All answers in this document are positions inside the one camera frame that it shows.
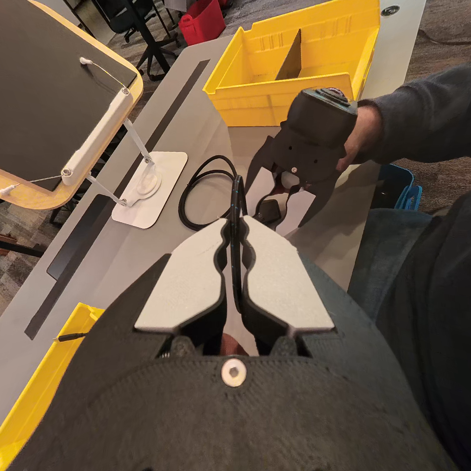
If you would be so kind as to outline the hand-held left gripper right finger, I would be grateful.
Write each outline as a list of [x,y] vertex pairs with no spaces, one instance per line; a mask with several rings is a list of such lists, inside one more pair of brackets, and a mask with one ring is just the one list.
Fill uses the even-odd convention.
[[241,217],[241,318],[267,356],[281,337],[335,331],[334,322],[298,250],[284,237],[250,216]]

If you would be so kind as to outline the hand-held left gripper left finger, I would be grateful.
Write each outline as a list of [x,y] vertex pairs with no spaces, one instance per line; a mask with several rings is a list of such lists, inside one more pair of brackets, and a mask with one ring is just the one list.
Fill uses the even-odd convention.
[[229,221],[217,219],[173,250],[143,305],[134,330],[188,337],[204,355],[219,355],[227,321]]

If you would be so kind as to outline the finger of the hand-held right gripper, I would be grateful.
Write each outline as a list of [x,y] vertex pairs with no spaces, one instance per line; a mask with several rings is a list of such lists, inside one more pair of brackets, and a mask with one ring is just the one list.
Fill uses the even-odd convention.
[[254,217],[262,201],[274,190],[275,179],[273,173],[261,167],[250,187],[245,191],[247,214]]
[[287,236],[296,230],[315,200],[315,195],[300,190],[292,194],[286,202],[286,214],[283,220],[276,226],[275,232],[280,236]]

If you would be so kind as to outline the silver HDMI splitter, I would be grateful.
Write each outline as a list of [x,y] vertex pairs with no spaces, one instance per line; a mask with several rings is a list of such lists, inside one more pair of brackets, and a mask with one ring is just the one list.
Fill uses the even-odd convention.
[[276,199],[263,200],[259,204],[253,218],[265,226],[272,226],[275,223],[279,223],[282,219],[282,215],[278,201]]

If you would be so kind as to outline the yellow plastic bin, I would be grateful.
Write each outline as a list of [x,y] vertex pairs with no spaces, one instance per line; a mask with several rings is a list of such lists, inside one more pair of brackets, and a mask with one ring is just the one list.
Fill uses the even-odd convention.
[[[105,312],[78,303],[58,335],[88,333]],[[49,408],[63,375],[83,338],[53,342],[0,428],[0,469],[7,470]]]
[[[298,78],[275,77],[301,28]],[[303,89],[360,99],[380,30],[380,1],[336,0],[240,27],[203,91],[228,127],[279,126]]]

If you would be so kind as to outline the person's right forearm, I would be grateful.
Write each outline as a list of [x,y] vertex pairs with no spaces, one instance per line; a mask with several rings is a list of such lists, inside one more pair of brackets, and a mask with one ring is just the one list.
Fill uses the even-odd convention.
[[469,62],[359,101],[358,109],[365,107],[377,113],[379,133],[358,152],[354,164],[399,159],[433,163],[471,156]]

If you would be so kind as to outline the person's right hand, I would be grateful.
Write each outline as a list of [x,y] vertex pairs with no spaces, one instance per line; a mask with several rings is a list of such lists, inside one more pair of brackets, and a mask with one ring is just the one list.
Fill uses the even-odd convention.
[[378,108],[372,104],[359,107],[356,124],[344,143],[345,156],[339,159],[337,171],[343,173],[350,165],[364,161],[381,134],[382,118]]

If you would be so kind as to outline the person's left hand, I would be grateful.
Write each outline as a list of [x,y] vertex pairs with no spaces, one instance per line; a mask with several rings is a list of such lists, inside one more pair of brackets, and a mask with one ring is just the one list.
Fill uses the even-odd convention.
[[238,341],[227,333],[222,333],[220,356],[249,356]]

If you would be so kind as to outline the black bin divider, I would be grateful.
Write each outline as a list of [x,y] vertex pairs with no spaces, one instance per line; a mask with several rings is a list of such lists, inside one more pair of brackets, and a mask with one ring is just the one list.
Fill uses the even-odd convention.
[[301,69],[301,28],[299,28],[275,80],[296,79]]

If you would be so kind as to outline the person's jeans leg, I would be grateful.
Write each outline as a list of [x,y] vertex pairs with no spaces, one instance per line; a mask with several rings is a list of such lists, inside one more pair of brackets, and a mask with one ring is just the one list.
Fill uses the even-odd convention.
[[348,294],[374,323],[403,262],[431,221],[431,215],[419,211],[370,210]]

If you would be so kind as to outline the blue plastic piece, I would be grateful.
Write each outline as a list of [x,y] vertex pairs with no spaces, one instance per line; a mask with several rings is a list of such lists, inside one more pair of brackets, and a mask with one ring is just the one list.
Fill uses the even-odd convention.
[[419,209],[422,187],[415,185],[414,174],[394,164],[380,167],[370,209]]

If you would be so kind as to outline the person's dark sweater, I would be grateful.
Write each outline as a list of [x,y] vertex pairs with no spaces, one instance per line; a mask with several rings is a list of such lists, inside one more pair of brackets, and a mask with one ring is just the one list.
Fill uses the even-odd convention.
[[471,464],[471,196],[435,217],[403,262],[376,325],[461,470]]

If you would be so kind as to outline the black office chair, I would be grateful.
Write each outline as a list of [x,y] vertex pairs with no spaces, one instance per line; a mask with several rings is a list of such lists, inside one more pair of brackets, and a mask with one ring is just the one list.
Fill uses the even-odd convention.
[[[177,59],[177,54],[164,48],[171,43],[177,47],[180,41],[177,34],[171,34],[165,22],[151,0],[131,0],[131,1],[104,1],[93,0],[99,14],[107,26],[115,34],[123,34],[125,41],[129,42],[129,33],[138,32],[145,41],[146,48],[142,54],[136,68],[143,75],[141,66],[147,62],[146,74],[150,81],[161,81],[170,70],[170,64],[165,56]],[[151,34],[147,22],[157,17],[167,35],[166,39],[155,40]]]

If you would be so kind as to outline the wooden-edged black board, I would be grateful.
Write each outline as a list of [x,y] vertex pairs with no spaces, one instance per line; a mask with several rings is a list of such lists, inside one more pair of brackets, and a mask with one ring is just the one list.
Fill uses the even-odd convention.
[[1,199],[71,200],[142,93],[131,63],[54,10],[1,1]]

